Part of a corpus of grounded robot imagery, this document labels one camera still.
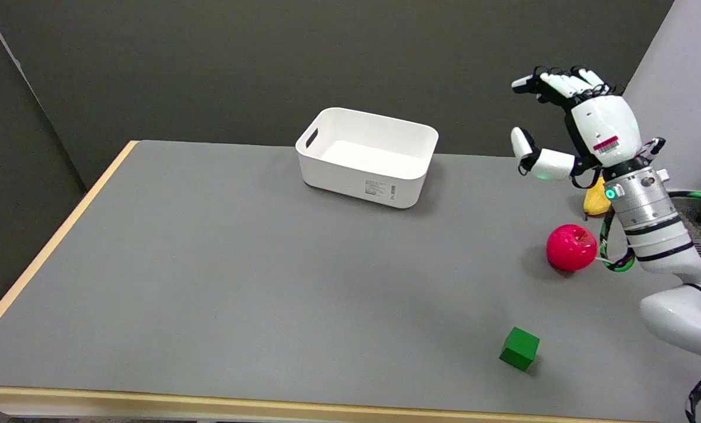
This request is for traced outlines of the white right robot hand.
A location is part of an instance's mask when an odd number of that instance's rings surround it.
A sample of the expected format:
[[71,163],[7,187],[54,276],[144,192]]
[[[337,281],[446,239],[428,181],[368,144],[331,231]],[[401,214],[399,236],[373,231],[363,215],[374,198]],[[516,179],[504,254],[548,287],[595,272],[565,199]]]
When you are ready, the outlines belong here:
[[538,65],[530,75],[512,81],[514,93],[530,93],[540,103],[550,103],[564,112],[564,123],[575,155],[540,148],[531,134],[512,128],[512,152],[522,176],[543,180],[570,180],[593,170],[594,179],[611,179],[612,169],[625,174],[648,165],[665,145],[664,137],[641,139],[638,121],[622,97],[623,88],[606,83],[583,65],[569,70]]

